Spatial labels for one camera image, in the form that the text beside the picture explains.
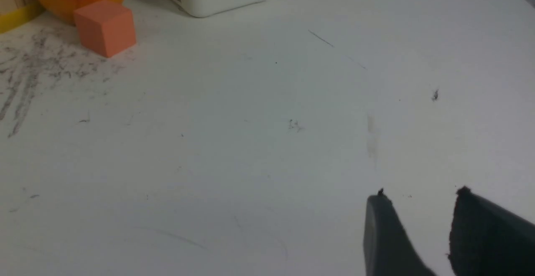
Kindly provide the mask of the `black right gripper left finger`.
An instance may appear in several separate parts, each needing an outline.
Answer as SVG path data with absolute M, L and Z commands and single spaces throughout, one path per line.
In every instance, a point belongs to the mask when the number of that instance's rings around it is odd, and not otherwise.
M 367 276 L 435 275 L 415 251 L 383 189 L 367 198 L 363 252 Z

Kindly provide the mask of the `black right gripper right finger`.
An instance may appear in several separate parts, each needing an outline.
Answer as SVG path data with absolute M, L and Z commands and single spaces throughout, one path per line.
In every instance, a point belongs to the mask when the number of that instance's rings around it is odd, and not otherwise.
M 460 188 L 448 259 L 457 276 L 533 276 L 535 226 L 468 187 Z

